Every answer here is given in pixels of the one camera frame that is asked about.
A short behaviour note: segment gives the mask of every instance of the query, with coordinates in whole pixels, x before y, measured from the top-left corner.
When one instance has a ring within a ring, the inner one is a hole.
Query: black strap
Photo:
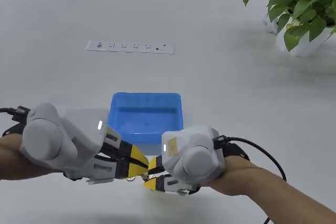
[[[4,132],[2,136],[7,136],[10,134],[23,134],[23,130],[25,128],[26,124],[25,123],[18,123],[14,125],[13,127],[9,128],[7,131]]]
[[[244,159],[250,160],[248,155],[236,144],[224,143],[222,147],[224,157],[241,156]]]

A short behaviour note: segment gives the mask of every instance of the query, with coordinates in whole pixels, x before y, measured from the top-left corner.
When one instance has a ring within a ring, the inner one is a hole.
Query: human wrist
[[[272,172],[258,167],[257,169],[250,169],[248,171],[246,180],[242,194],[253,199],[256,195],[260,194],[269,183],[282,179]]]

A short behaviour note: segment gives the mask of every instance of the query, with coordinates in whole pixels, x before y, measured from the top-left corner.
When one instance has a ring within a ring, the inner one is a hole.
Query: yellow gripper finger
[[[148,170],[146,168],[130,163],[130,166],[128,169],[128,178],[135,177],[135,176],[141,176],[147,173],[148,173]]]
[[[154,157],[150,160],[149,165],[148,165],[148,170],[152,170],[156,168],[156,158]]]
[[[152,178],[147,182],[143,183],[143,186],[152,191],[162,191],[165,192],[164,189],[164,180],[170,176],[169,174],[161,175],[159,177]]]
[[[148,165],[148,159],[141,153],[139,148],[137,148],[135,145],[132,145],[131,157],[136,160],[139,160],[141,163],[145,165]]]

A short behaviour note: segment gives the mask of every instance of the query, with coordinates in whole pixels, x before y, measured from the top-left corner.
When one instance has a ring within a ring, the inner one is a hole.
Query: power strip
[[[173,54],[174,46],[168,44],[89,41],[86,50],[106,52],[148,52],[151,54]]]

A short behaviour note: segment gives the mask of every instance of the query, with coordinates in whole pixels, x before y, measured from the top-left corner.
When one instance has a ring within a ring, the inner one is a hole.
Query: gray robotic hand
[[[37,165],[90,184],[146,174],[147,158],[108,127],[108,115],[104,109],[42,103],[28,114],[20,151]]]
[[[167,171],[144,183],[150,190],[192,194],[217,179],[225,168],[222,149],[214,148],[219,133],[205,125],[162,135],[162,155],[149,163],[149,175]]]

